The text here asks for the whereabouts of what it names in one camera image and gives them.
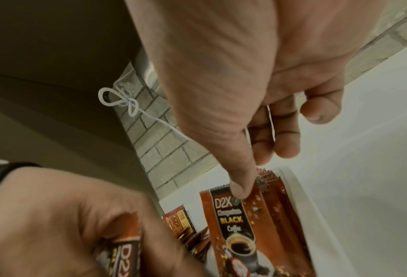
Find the white cable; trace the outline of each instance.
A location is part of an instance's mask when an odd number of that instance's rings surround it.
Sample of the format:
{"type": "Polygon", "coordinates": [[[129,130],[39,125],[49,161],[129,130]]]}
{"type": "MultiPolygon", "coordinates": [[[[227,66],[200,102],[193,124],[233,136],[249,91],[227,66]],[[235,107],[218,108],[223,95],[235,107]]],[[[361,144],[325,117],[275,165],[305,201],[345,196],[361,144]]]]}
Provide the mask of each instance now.
{"type": "Polygon", "coordinates": [[[182,136],[183,138],[185,138],[186,140],[191,141],[192,139],[190,139],[189,137],[185,136],[181,131],[179,131],[178,129],[174,128],[172,125],[168,124],[167,122],[156,118],[154,116],[149,115],[148,113],[146,113],[145,111],[143,111],[142,109],[139,108],[139,103],[138,101],[136,101],[136,99],[134,99],[133,95],[132,95],[132,89],[135,88],[135,86],[130,83],[127,82],[122,83],[120,82],[124,77],[126,77],[129,73],[127,73],[126,75],[122,76],[121,78],[119,78],[114,84],[113,87],[118,90],[116,91],[115,89],[111,89],[111,88],[102,88],[98,91],[98,99],[100,100],[100,102],[104,105],[104,106],[108,106],[108,107],[113,107],[113,106],[128,106],[128,110],[127,112],[129,113],[130,117],[135,117],[138,114],[138,111],[142,112],[143,114],[145,114],[146,116],[156,120],[157,122],[160,122],[162,124],[164,124],[165,126],[169,127],[170,129],[172,129],[173,131],[175,131],[178,135],[182,136]],[[105,92],[110,92],[115,94],[116,96],[118,96],[121,100],[112,102],[112,103],[108,103],[106,101],[104,101],[103,98],[103,94],[105,92]]]}

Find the brick wall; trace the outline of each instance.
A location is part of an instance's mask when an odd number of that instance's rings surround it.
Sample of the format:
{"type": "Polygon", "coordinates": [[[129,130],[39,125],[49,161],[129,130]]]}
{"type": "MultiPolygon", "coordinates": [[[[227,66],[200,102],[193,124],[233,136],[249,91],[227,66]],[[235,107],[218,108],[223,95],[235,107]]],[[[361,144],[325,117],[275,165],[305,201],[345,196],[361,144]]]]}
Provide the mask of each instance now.
{"type": "MultiPolygon", "coordinates": [[[[407,0],[389,0],[372,40],[348,63],[346,82],[358,78],[407,46],[407,0]]],[[[167,100],[152,94],[136,76],[128,81],[140,84],[134,92],[140,108],[177,126],[167,100]]],[[[305,96],[296,97],[299,108],[305,96]]],[[[115,107],[117,115],[147,172],[159,199],[173,193],[218,163],[208,151],[193,141],[186,141],[170,128],[138,113],[131,118],[127,107],[115,107]]]]}

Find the fingernail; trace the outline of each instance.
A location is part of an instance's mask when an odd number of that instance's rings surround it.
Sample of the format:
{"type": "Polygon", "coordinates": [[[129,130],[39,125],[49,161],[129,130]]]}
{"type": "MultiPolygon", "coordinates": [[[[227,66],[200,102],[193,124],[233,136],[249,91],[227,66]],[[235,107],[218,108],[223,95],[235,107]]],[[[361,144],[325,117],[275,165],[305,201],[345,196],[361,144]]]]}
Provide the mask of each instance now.
{"type": "Polygon", "coordinates": [[[238,199],[244,198],[244,189],[238,183],[231,180],[231,193],[238,199]]]}
{"type": "Polygon", "coordinates": [[[319,121],[319,119],[321,119],[321,117],[320,116],[318,116],[318,117],[306,117],[306,119],[308,121],[310,121],[310,122],[316,122],[316,121],[319,121]]]}

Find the black coffee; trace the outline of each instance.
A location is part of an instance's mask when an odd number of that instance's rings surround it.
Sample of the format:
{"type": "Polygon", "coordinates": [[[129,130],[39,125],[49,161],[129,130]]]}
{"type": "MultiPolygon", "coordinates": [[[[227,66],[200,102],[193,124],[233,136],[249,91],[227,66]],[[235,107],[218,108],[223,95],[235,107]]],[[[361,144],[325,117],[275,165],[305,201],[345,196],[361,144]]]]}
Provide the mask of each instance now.
{"type": "Polygon", "coordinates": [[[249,254],[252,250],[249,247],[248,243],[245,242],[234,242],[231,244],[232,251],[238,254],[249,254]]]}

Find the coffee cup image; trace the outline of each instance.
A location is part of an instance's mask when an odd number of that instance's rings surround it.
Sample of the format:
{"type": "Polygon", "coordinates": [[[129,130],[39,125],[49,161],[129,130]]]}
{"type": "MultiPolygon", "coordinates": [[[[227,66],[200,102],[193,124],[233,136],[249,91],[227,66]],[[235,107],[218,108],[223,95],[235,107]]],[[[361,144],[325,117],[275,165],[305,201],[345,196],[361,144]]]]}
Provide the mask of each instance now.
{"type": "Polygon", "coordinates": [[[255,272],[258,265],[258,254],[255,243],[241,234],[233,234],[226,239],[223,250],[228,258],[240,260],[250,272],[255,272]]]}

